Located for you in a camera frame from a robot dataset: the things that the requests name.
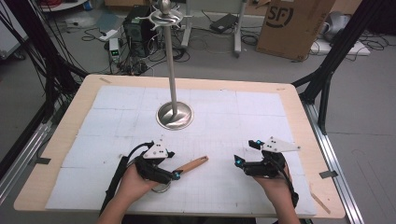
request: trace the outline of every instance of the metal base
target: metal base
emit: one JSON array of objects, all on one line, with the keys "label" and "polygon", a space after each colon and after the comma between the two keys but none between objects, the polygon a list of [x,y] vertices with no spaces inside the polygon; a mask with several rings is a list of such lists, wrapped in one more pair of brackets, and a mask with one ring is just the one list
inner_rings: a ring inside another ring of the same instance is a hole
[{"label": "metal base", "polygon": [[192,109],[182,103],[177,102],[177,113],[173,114],[172,103],[161,106],[157,112],[157,121],[165,129],[180,130],[189,126],[193,119]]},{"label": "metal base", "polygon": [[171,187],[171,181],[167,184],[159,184],[158,186],[152,188],[151,190],[156,193],[164,193]]}]

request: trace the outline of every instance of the power strip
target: power strip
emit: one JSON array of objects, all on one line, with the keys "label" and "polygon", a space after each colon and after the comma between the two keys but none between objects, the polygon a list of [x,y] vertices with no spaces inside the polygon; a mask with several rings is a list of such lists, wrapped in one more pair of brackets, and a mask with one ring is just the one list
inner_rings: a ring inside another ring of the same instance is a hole
[{"label": "power strip", "polygon": [[114,34],[116,34],[117,31],[116,30],[110,30],[106,33],[106,35],[102,35],[101,37],[99,37],[99,39],[107,41],[109,38],[111,38],[111,36],[113,36]]}]

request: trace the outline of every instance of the wooden table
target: wooden table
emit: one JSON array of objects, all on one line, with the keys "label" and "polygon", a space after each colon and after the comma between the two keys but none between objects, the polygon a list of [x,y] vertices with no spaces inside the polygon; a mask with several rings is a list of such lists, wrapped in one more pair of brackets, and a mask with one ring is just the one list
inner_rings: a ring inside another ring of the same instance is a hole
[{"label": "wooden table", "polygon": [[[278,93],[287,114],[295,142],[304,150],[299,151],[305,176],[314,198],[317,215],[323,218],[343,218],[344,207],[331,178],[322,179],[319,173],[327,171],[317,139],[295,88],[290,84],[242,81],[204,80],[177,78],[178,89],[256,91]],[[96,93],[104,85],[168,88],[164,77],[118,77],[90,75],[85,78],[76,97],[67,109],[62,121],[43,151],[49,164],[37,164],[30,174],[14,207],[19,211],[47,211],[46,203],[56,183],[64,158],[74,143],[82,122],[92,107]]]}]

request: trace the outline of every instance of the forearm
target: forearm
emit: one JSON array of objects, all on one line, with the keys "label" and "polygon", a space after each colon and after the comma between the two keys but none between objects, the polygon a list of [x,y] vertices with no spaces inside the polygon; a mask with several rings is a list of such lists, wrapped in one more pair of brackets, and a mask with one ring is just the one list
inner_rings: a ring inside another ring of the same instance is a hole
[{"label": "forearm", "polygon": [[102,215],[99,216],[96,224],[120,224],[126,210],[131,202],[115,197],[108,202]]},{"label": "forearm", "polygon": [[273,203],[279,224],[300,224],[291,202]]}]

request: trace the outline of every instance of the metal rail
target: metal rail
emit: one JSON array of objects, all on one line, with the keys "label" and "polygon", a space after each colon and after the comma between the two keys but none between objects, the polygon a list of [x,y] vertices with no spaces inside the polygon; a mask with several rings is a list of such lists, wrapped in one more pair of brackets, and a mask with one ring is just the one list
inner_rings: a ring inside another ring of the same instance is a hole
[{"label": "metal rail", "polygon": [[303,107],[311,123],[312,130],[314,131],[315,136],[318,140],[318,144],[321,148],[323,157],[329,167],[329,170],[335,171],[338,174],[338,176],[333,177],[332,180],[338,190],[338,194],[340,195],[344,208],[346,209],[346,214],[349,218],[350,223],[363,224],[364,221],[361,217],[361,212],[347,184],[347,180],[341,169],[341,165],[338,162],[337,157],[335,156],[330,139],[328,135],[322,133],[318,125],[318,111],[315,108],[315,105],[308,105],[303,103]]},{"label": "metal rail", "polygon": [[[60,107],[60,103],[56,102],[55,111],[58,111]],[[8,194],[11,192],[12,188],[21,177],[22,173],[26,169],[29,162],[32,160],[33,156],[37,153],[40,147],[42,147],[44,140],[46,139],[47,135],[51,130],[52,118],[50,118],[46,123],[41,122],[38,125],[38,127],[32,134],[32,137],[26,143],[17,159],[15,159],[15,161],[7,170],[6,174],[0,180],[0,205],[4,202]]]}]

